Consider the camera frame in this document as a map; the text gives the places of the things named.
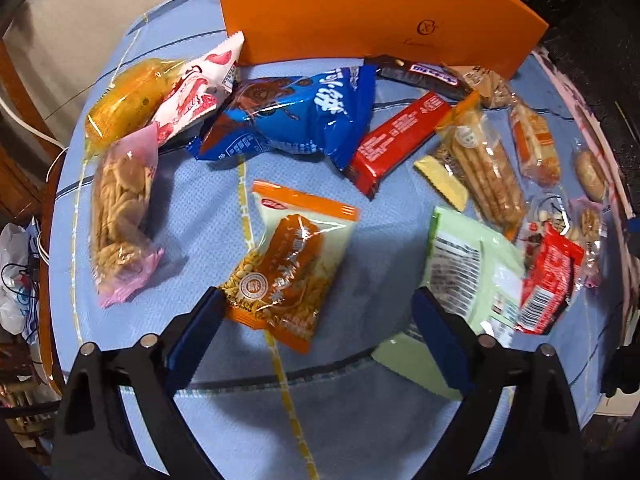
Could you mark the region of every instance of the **black candy bar wrapper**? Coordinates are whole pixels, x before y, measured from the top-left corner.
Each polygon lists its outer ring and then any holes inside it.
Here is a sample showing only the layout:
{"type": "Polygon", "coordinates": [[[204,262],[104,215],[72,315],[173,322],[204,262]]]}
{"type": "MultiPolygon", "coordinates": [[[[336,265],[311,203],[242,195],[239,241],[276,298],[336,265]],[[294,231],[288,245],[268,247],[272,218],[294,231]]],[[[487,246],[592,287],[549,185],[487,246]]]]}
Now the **black candy bar wrapper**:
{"type": "Polygon", "coordinates": [[[441,66],[407,61],[393,56],[367,57],[364,63],[377,65],[378,77],[432,90],[457,101],[471,93],[471,88],[466,82],[441,66]]]}

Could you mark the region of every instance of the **white plastic bag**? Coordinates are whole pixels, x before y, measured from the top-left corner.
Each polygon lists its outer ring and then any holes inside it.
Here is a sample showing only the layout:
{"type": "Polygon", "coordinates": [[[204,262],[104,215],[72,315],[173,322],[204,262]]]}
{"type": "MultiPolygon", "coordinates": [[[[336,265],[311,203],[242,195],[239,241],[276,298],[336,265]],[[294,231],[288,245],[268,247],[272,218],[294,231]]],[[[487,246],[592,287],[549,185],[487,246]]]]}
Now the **white plastic bag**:
{"type": "Polygon", "coordinates": [[[11,289],[18,289],[15,279],[28,260],[29,235],[20,226],[5,225],[0,233],[0,324],[13,335],[24,329],[28,306],[21,305],[11,289]]]}

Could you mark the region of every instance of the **orange snack package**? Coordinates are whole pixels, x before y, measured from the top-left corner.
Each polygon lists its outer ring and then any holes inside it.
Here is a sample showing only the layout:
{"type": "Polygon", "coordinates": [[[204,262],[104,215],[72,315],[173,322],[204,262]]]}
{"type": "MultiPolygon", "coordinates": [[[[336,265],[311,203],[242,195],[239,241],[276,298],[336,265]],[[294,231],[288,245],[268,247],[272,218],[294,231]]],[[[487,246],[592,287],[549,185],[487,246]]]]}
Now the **orange snack package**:
{"type": "Polygon", "coordinates": [[[220,286],[227,317],[306,353],[358,210],[260,180],[252,191],[265,231],[220,286]]]}

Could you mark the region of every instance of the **white wall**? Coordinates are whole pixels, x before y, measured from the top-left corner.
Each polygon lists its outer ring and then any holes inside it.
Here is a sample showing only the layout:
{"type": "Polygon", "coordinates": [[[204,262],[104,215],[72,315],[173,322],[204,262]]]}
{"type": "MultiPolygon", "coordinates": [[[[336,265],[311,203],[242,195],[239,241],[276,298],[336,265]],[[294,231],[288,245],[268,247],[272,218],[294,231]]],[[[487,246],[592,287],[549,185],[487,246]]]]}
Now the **white wall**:
{"type": "Polygon", "coordinates": [[[63,143],[86,89],[126,28],[162,1],[28,0],[22,7],[4,40],[35,105],[63,143]]]}

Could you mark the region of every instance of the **round sticker label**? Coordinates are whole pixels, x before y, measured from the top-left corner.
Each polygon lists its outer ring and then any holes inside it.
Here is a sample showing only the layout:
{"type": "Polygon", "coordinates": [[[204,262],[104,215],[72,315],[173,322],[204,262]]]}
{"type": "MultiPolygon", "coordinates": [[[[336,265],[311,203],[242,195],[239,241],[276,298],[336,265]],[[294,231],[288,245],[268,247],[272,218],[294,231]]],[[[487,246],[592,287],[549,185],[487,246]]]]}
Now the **round sticker label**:
{"type": "Polygon", "coordinates": [[[465,148],[475,148],[479,144],[476,134],[468,126],[458,126],[456,128],[456,139],[465,148]]]}
{"type": "Polygon", "coordinates": [[[261,272],[250,272],[240,280],[240,292],[248,300],[260,300],[267,289],[267,278],[261,272]]]}

